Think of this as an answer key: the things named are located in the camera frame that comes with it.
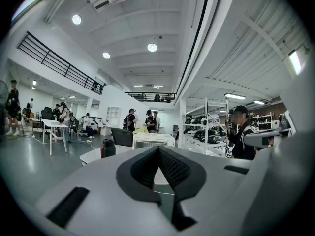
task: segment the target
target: black cap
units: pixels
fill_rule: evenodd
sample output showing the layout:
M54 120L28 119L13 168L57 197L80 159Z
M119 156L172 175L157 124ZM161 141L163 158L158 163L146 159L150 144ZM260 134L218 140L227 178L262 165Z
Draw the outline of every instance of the black cap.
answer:
M234 112L242 112L242 113L248 114L248 110L244 106L237 106L235 108Z

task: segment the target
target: gray floor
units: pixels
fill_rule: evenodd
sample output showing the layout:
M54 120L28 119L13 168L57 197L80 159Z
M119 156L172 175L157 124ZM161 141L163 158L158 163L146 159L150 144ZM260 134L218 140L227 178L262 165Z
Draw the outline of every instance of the gray floor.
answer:
M39 133L35 137L42 141ZM34 205L38 198L68 175L82 167L80 155L93 150L87 143L67 144L68 153L61 144L52 144L53 156L49 154L49 144L41 144L32 136L15 140L4 137L0 143L0 173L10 192ZM105 136L94 135L92 146L101 147ZM86 141L86 137L71 137L73 141Z

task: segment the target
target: black shirt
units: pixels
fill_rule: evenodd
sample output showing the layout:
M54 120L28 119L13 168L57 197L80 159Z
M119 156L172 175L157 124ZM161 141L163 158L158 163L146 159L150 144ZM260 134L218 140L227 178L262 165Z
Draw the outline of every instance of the black shirt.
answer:
M154 124L154 126L147 126L147 130L148 130L148 131L150 131L150 130L156 130L157 119L156 119L154 116L147 117L145 123L147 124L148 122L149 122L150 124Z
M247 159L247 160L253 160L255 158L255 150L254 147L245 145L245 149L243 151L243 143L241 141L241 136L243 133L243 130L249 126L251 123L249 120L247 120L239 129L238 133L236 135L230 133L228 134L229 140L235 144L233 150L232 150L232 155L234 158L238 159ZM251 129L246 130L244 133L244 136L247 134L251 134L253 131Z
M136 117L133 114L128 115L128 123L130 122L130 126L128 126L128 130L134 131L134 120L136 120Z

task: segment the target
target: person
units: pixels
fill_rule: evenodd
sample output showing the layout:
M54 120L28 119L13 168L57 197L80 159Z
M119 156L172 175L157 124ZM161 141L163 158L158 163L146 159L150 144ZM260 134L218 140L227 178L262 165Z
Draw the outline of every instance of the person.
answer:
M134 109L130 108L129 115L127 115L127 129L133 132L135 130L134 128L135 123L136 123L136 117L134 115Z
M235 144L232 150L232 157L238 159L253 160L255 158L254 147L244 144L244 136L253 133L253 127L248 120L248 110L244 106L237 106L233 113L230 114L231 121L236 125L240 125L240 129L236 135L231 132L229 123L226 120L227 137Z
M59 116L60 116L60 109L59 109L60 105L56 104L54 110L53 110L53 120L56 118L56 120L59 120Z
M145 124L147 126L147 130L149 133L156 133L156 124L157 124L157 119L152 115L151 110L147 110L146 115L148 116L146 118Z
M93 136L93 129L91 127L91 119L90 119L90 114L87 113L85 117L83 118L83 129L87 132L88 137L90 139L94 138Z
M11 80L11 87L12 90L9 93L8 99L6 101L5 108L8 110L9 113L9 132L7 135L20 135L18 122L16 117L21 110L20 101L19 101L19 91L16 89L16 80ZM15 126L16 131L13 134L12 126Z
M154 117L157 120L156 130L157 130L157 133L159 133L159 127L161 125L161 119L158 117L158 111L153 111L153 114L154 114Z
M32 111L32 107L33 107L33 98L31 100L28 101L28 103L26 104L26 117L30 117L31 111Z
M60 122L68 127L63 129L64 138L67 142L71 143L71 141L69 141L70 110L64 102L60 103L60 108L61 108Z

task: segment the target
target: black water bottle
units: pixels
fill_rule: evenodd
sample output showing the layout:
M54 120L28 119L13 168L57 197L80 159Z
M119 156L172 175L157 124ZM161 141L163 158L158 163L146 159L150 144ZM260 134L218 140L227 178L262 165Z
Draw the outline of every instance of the black water bottle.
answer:
M100 158L116 155L116 148L112 139L104 139L102 147L100 147Z

